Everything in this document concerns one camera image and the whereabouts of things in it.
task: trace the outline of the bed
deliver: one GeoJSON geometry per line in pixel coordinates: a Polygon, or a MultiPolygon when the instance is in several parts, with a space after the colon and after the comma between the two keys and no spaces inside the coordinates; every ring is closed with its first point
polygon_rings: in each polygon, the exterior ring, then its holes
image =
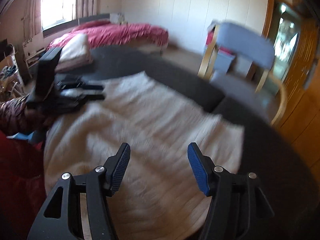
{"type": "Polygon", "coordinates": [[[64,47],[79,33],[88,35],[90,49],[106,45],[128,45],[140,47],[146,44],[166,48],[169,40],[167,30],[150,24],[112,24],[108,20],[91,21],[79,25],[71,32],[53,40],[47,49],[64,47]]]}

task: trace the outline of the white pillow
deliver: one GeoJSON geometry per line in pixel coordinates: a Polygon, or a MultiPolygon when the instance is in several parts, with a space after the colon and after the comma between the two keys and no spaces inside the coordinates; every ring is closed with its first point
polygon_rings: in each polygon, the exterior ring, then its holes
{"type": "Polygon", "coordinates": [[[92,62],[87,34],[79,33],[63,48],[56,72],[64,72],[92,62]]]}

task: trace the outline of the metal screw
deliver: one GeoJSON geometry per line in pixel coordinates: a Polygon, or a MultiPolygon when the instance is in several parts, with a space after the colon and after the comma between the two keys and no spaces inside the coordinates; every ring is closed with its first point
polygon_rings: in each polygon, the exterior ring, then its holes
{"type": "Polygon", "coordinates": [[[257,174],[253,173],[253,172],[250,172],[249,173],[249,178],[250,179],[256,179],[257,178],[257,174]]]}
{"type": "Polygon", "coordinates": [[[96,172],[103,172],[103,171],[104,171],[104,167],[103,166],[96,167],[96,172]]]}
{"type": "Polygon", "coordinates": [[[69,179],[70,178],[70,174],[69,173],[64,173],[62,176],[61,176],[62,179],[69,179]]]}
{"type": "Polygon", "coordinates": [[[214,171],[215,172],[223,172],[223,168],[221,166],[215,166],[214,171]]]}

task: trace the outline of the blue cloth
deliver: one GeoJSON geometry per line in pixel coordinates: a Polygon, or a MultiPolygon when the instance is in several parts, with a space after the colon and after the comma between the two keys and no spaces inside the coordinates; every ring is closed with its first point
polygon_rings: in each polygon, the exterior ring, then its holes
{"type": "Polygon", "coordinates": [[[33,133],[30,133],[29,135],[25,135],[23,133],[16,133],[15,135],[7,136],[7,138],[8,139],[29,141],[29,140],[31,140],[32,136],[33,136],[33,133]]]}
{"type": "Polygon", "coordinates": [[[233,23],[222,23],[217,45],[252,60],[259,67],[271,70],[275,59],[273,44],[264,37],[233,23]]]}

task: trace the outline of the white fluffy rug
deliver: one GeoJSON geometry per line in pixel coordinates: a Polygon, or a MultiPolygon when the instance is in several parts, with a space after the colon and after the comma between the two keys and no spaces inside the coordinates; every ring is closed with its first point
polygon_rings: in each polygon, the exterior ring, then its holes
{"type": "MultiPolygon", "coordinates": [[[[127,171],[119,192],[108,198],[119,239],[186,238],[203,225],[211,200],[196,184],[188,144],[196,142],[216,165],[236,173],[244,129],[203,112],[145,73],[103,83],[103,102],[61,117],[50,130],[44,153],[47,192],[64,172],[87,173],[127,142],[127,171]]],[[[85,210],[83,206],[88,239],[85,210]]]]}

